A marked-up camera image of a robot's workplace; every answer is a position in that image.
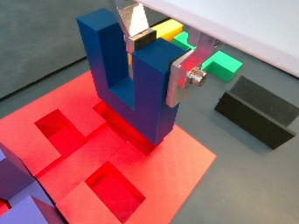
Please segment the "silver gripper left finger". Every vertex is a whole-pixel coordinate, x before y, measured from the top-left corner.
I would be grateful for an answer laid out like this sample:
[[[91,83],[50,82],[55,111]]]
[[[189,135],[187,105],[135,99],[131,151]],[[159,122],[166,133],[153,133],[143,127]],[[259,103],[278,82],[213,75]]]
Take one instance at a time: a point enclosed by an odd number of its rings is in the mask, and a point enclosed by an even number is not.
[[[146,8],[135,0],[115,0],[118,21],[125,33],[130,78],[134,78],[134,52],[157,40],[150,27]]]

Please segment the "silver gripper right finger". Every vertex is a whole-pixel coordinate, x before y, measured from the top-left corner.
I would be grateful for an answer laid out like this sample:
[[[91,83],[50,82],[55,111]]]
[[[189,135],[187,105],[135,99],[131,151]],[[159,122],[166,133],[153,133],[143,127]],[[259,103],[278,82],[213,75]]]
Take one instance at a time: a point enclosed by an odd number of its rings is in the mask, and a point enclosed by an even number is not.
[[[202,63],[215,50],[217,39],[205,32],[191,28],[187,42],[195,46],[171,64],[166,104],[174,108],[189,93],[189,86],[202,86],[207,73],[202,71]]]

